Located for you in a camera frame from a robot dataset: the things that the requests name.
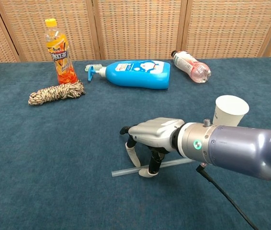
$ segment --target blue detergent bottle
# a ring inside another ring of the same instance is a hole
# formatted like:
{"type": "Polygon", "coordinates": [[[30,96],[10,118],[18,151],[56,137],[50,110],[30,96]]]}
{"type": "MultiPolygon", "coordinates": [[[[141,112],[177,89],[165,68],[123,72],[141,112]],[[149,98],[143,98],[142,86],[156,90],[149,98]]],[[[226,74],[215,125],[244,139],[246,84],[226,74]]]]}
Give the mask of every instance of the blue detergent bottle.
{"type": "Polygon", "coordinates": [[[142,87],[154,90],[169,87],[170,63],[154,60],[130,60],[114,62],[100,70],[93,66],[88,71],[88,81],[98,73],[119,86],[142,87]]]}

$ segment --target table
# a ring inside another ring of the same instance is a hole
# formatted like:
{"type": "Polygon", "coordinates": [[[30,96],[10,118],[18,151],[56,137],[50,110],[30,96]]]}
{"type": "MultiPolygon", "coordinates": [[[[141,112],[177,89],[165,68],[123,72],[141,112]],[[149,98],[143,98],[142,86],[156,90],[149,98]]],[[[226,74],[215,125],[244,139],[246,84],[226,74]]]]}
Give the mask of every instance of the table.
{"type": "MultiPolygon", "coordinates": [[[[0,64],[0,229],[251,229],[196,171],[197,162],[112,177],[133,167],[123,126],[171,117],[185,122],[213,118],[223,94],[246,100],[240,126],[271,129],[271,57],[203,60],[212,71],[196,84],[171,64],[168,90],[119,87],[75,61],[86,94],[41,106],[29,95],[57,85],[52,62],[0,64]]],[[[136,146],[142,165],[149,149],[136,146]]],[[[165,161],[180,159],[170,153],[165,161]]],[[[271,181],[209,166],[207,172],[259,229],[271,229],[271,181]]]]}

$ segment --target plastic straw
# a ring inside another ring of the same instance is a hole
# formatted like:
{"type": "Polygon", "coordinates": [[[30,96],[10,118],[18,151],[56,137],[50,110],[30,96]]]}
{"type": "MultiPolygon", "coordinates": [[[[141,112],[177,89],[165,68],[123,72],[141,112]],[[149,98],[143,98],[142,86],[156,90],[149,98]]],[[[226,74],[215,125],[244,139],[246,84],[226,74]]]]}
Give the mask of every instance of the plastic straw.
{"type": "MultiPolygon", "coordinates": [[[[188,158],[183,158],[183,159],[178,159],[178,160],[173,160],[173,161],[166,161],[166,162],[161,163],[160,168],[170,167],[170,166],[179,165],[179,164],[186,164],[190,162],[193,162],[193,160],[188,159],[188,158]]],[[[147,169],[147,168],[148,168],[148,165],[141,166],[141,167],[134,167],[130,169],[112,171],[112,177],[137,173],[141,169],[147,169]]]]}

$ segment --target clear plastic bottle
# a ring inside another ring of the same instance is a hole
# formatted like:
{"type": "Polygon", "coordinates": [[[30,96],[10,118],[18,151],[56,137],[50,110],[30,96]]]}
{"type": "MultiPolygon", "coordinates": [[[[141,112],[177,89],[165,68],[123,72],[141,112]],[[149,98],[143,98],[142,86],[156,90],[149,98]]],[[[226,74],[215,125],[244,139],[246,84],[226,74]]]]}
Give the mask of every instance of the clear plastic bottle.
{"type": "Polygon", "coordinates": [[[54,61],[59,84],[75,83],[78,78],[69,56],[68,40],[65,33],[57,27],[54,18],[45,20],[46,46],[54,61]]]}
{"type": "Polygon", "coordinates": [[[174,58],[175,66],[186,72],[194,82],[205,83],[211,76],[210,68],[193,58],[188,52],[174,50],[171,56],[174,58]]]}

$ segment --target white paper cup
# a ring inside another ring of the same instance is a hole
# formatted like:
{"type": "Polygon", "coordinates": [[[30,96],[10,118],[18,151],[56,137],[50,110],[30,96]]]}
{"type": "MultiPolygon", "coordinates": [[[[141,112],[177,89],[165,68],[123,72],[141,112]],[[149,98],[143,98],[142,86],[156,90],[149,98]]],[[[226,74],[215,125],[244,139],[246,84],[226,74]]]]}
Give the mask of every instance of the white paper cup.
{"type": "Polygon", "coordinates": [[[215,101],[213,125],[238,126],[248,111],[249,105],[243,99],[232,95],[220,96],[215,101]]]}

